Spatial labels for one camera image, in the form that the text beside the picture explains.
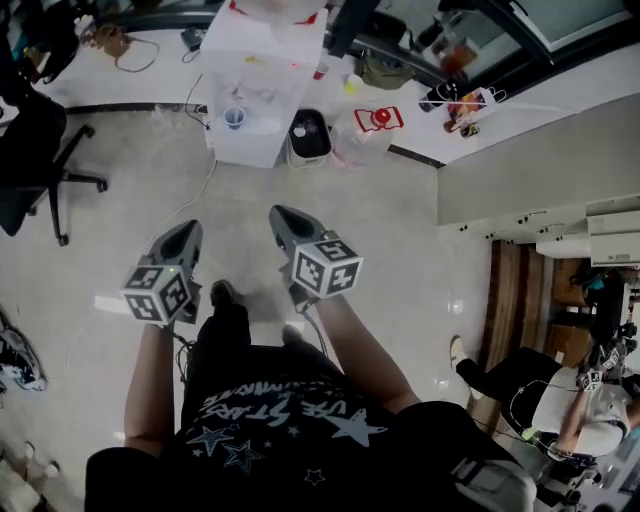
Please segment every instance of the tiled floor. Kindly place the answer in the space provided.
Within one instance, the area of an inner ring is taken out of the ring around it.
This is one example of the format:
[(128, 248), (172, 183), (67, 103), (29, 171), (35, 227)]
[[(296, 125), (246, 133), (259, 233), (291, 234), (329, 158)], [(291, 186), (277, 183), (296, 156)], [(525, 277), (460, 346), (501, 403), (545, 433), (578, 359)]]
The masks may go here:
[[(0, 303), (50, 378), (39, 394), (10, 385), (0, 438), (18, 452), (29, 439), (39, 459), (60, 463), (62, 478), (48, 490), (60, 510), (81, 509), (87, 458), (120, 443), (142, 330), (129, 317), (96, 310), (94, 298), (118, 296), (145, 241), (197, 195), (213, 163), (201, 128), (181, 114), (75, 117), (70, 130), (80, 122), (90, 122), (97, 134), (76, 151), (76, 167), (103, 173), (110, 189), (62, 187), (71, 244), (58, 247), (47, 202), (15, 238), (0, 233)], [(349, 300), (417, 394), (464, 404), (468, 390), (450, 370), (449, 340), (461, 334), (472, 353), (477, 349), (490, 250), (484, 241), (437, 228), (436, 199), (436, 171), (391, 154), (359, 172), (331, 164), (305, 171), (219, 164), (201, 199), (163, 230), (200, 220), (204, 246), (196, 281), (206, 292), (225, 277), (250, 295), (254, 342), (271, 344), (279, 343), (283, 322), (297, 318), (277, 271), (284, 255), (271, 235), (269, 208), (283, 203), (317, 216), (364, 256)], [(455, 311), (454, 301), (461, 301)], [(212, 309), (204, 302), (199, 323)], [(178, 332), (194, 337), (197, 331), (180, 325)], [(310, 328), (305, 334), (316, 342)], [(181, 393), (177, 383), (178, 402)]]

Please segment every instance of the transparent plastic container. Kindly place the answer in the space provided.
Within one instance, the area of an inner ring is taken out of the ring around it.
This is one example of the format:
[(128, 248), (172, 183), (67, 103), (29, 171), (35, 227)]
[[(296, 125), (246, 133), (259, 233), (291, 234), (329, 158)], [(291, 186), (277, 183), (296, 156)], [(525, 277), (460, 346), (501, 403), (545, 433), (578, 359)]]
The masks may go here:
[(396, 107), (367, 105), (342, 114), (331, 130), (331, 155), (344, 167), (367, 167), (382, 158), (394, 130), (404, 126)]

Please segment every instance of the red object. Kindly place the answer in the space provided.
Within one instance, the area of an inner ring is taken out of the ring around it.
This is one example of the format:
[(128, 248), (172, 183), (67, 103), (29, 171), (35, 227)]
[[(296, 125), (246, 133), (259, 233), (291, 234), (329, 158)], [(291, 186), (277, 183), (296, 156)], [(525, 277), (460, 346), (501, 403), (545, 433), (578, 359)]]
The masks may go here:
[(329, 72), (329, 66), (327, 66), (324, 62), (318, 64), (318, 68), (316, 72), (313, 74), (314, 80), (322, 80), (322, 77)]
[(375, 111), (356, 109), (353, 113), (363, 132), (393, 130), (404, 126), (404, 121), (397, 107), (379, 108)]
[(373, 118), (376, 123), (380, 124), (380, 126), (384, 126), (391, 121), (391, 114), (389, 114), (389, 111), (386, 108), (379, 108), (376, 110), (376, 113), (373, 114)]

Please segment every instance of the white desk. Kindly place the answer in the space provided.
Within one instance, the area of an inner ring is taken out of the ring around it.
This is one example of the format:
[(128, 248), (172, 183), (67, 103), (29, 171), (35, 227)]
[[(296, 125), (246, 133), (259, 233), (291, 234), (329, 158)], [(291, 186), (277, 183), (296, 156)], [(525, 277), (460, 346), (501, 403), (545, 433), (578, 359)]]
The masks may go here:
[[(70, 107), (98, 106), (123, 103), (181, 104), (200, 75), (200, 60), (190, 64), (181, 62), (186, 48), (180, 30), (137, 32), (141, 39), (160, 45), (155, 63), (141, 73), (125, 73), (117, 69), (114, 59), (95, 48), (79, 48), (74, 61), (51, 84), (37, 84), (36, 89), (54, 101)], [(122, 66), (141, 67), (153, 57), (151, 45), (133, 44), (120, 60)], [(323, 80), (314, 81), (303, 100), (303, 106), (320, 110), (331, 124), (348, 105), (344, 93), (345, 77), (353, 70), (353, 59), (337, 59), (325, 55), (329, 73)], [(463, 139), (459, 133), (446, 133), (442, 125), (447, 120), (445, 107), (425, 113), (417, 101), (428, 92), (422, 84), (410, 81), (389, 97), (395, 102), (405, 127), (395, 134), (394, 145), (420, 155), (450, 163), (510, 137), (556, 121), (571, 112), (580, 112), (600, 103), (640, 92), (640, 44), (623, 48), (533, 87), (515, 98), (518, 103), (566, 108), (552, 110), (522, 110), (501, 108), (482, 120), (480, 133)], [(205, 103), (201, 85), (194, 90), (190, 103)], [(6, 108), (0, 122), (16, 115)]]

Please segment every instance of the electronic device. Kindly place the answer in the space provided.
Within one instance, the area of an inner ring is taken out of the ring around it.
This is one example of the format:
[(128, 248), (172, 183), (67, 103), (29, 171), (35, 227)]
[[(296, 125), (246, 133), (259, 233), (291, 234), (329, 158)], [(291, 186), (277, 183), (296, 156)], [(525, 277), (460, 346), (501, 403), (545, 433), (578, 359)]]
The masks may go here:
[(189, 50), (189, 53), (200, 49), (200, 45), (204, 39), (204, 34), (204, 30), (198, 28), (188, 28), (187, 30), (180, 32), (182, 42), (187, 47), (187, 50)]
[(334, 231), (295, 208), (276, 205), (269, 222), (288, 263), (280, 269), (294, 304), (308, 295), (326, 298), (355, 288), (363, 258)]
[(584, 391), (595, 391), (602, 384), (602, 372), (589, 371), (578, 376), (577, 385)]
[(176, 226), (153, 243), (120, 290), (136, 320), (155, 325), (196, 322), (201, 286), (192, 277), (201, 246), (202, 226), (196, 220)]

